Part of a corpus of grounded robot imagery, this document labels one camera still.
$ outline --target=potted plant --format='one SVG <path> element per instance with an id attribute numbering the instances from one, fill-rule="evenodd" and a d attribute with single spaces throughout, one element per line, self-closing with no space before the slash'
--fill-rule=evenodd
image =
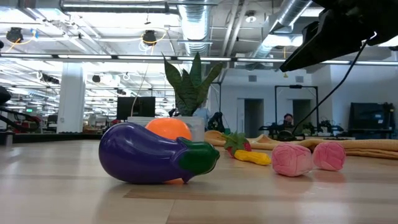
<path id="1" fill-rule="evenodd" d="M 192 116 L 196 109 L 206 100 L 209 87 L 218 77 L 223 64 L 211 68 L 205 80 L 201 78 L 201 60 L 199 53 L 192 62 L 191 71 L 180 71 L 164 58 L 164 70 L 169 83 L 175 91 L 175 105 L 182 116 Z"/>

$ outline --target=white pot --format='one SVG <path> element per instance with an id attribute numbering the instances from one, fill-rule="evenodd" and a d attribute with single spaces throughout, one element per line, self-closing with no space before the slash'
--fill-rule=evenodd
<path id="1" fill-rule="evenodd" d="M 192 141 L 205 140 L 205 121 L 202 118 L 188 117 L 188 116 L 177 116 L 173 118 L 180 119 L 183 122 L 185 122 L 185 124 L 187 124 L 192 133 Z M 153 119 L 155 118 L 133 116 L 133 117 L 128 117 L 127 121 L 145 127 L 147 123 L 149 123 Z"/>

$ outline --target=white column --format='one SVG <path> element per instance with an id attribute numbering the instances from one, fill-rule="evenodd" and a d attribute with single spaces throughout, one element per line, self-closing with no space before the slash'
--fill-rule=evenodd
<path id="1" fill-rule="evenodd" d="M 63 63 L 57 133 L 83 131 L 86 75 L 82 63 Z"/>

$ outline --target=toy eggplant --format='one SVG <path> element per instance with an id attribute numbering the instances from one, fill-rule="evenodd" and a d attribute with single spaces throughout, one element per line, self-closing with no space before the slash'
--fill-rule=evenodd
<path id="1" fill-rule="evenodd" d="M 132 184 L 158 184 L 211 172 L 220 153 L 206 142 L 170 140 L 134 123 L 112 126 L 99 144 L 99 161 L 112 177 Z"/>

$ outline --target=orange ball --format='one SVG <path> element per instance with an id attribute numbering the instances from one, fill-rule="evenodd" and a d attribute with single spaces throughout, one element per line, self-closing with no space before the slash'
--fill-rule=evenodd
<path id="1" fill-rule="evenodd" d="M 184 137 L 192 140 L 192 134 L 187 124 L 175 118 L 157 118 L 150 121 L 146 128 L 153 133 L 167 139 L 176 140 Z"/>

